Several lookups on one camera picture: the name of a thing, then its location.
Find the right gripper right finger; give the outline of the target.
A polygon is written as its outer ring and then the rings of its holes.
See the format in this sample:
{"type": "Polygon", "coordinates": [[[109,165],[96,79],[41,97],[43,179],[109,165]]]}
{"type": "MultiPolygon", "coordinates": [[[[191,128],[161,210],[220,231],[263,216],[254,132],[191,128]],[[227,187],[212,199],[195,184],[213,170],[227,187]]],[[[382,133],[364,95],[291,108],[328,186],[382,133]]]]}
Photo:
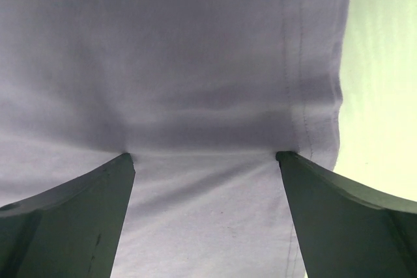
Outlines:
{"type": "Polygon", "coordinates": [[[415,277],[416,202],[278,152],[308,277],[415,277]]]}

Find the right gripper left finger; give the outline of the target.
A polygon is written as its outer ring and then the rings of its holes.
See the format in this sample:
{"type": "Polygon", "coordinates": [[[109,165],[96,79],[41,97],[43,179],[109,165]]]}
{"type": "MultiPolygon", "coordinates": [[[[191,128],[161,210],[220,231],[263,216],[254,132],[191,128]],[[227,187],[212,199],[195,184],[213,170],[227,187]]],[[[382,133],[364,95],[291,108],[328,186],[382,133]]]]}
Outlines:
{"type": "Polygon", "coordinates": [[[110,277],[135,178],[121,154],[1,207],[2,277],[110,277]]]}

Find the purple t-shirt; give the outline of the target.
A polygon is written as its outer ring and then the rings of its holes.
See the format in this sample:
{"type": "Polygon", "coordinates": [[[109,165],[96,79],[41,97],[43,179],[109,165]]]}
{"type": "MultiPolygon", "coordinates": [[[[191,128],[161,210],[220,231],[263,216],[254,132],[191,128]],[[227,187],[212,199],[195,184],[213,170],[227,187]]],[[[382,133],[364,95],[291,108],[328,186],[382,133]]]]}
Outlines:
{"type": "Polygon", "coordinates": [[[303,277],[275,159],[333,168],[349,0],[1,0],[1,204],[129,152],[114,277],[303,277]]]}

